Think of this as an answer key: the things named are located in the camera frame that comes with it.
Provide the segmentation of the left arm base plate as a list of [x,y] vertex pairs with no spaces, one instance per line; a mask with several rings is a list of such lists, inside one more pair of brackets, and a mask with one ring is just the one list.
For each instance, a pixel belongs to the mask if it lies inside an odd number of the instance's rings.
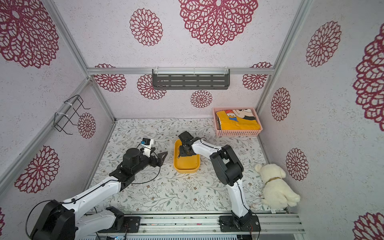
[[98,233],[138,233],[141,217],[117,217],[112,227]]

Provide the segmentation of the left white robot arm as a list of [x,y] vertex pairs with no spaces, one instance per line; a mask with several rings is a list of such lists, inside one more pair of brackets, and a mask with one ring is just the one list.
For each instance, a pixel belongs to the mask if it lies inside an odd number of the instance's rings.
[[132,185],[135,175],[147,166],[160,168],[167,155],[168,152],[156,154],[155,148],[128,149],[117,168],[97,185],[63,202],[44,201],[45,206],[27,237],[30,240],[79,240],[102,230],[121,230],[124,214],[115,207],[90,216],[86,213]]

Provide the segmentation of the yellow plastic storage tray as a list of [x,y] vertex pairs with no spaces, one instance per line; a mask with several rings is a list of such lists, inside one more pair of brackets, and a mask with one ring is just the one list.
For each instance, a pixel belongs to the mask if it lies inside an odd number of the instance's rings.
[[190,157],[182,157],[180,154],[180,146],[182,145],[180,140],[175,142],[174,151],[174,168],[180,174],[192,174],[196,173],[200,168],[200,156],[194,155]]

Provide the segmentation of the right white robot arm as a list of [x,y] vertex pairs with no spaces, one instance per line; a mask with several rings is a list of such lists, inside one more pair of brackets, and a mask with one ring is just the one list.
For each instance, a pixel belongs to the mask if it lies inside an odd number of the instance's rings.
[[185,131],[179,135],[180,157],[201,155],[210,159],[219,181],[227,187],[232,204],[233,226],[238,230],[248,226],[253,212],[246,202],[243,190],[244,167],[231,146],[222,147],[207,143],[202,138],[193,137]]

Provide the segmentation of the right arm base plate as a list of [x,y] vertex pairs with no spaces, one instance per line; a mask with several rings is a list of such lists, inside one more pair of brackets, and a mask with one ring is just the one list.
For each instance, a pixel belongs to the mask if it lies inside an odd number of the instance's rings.
[[242,218],[236,216],[219,216],[221,232],[260,232],[261,224],[256,215],[248,215]]

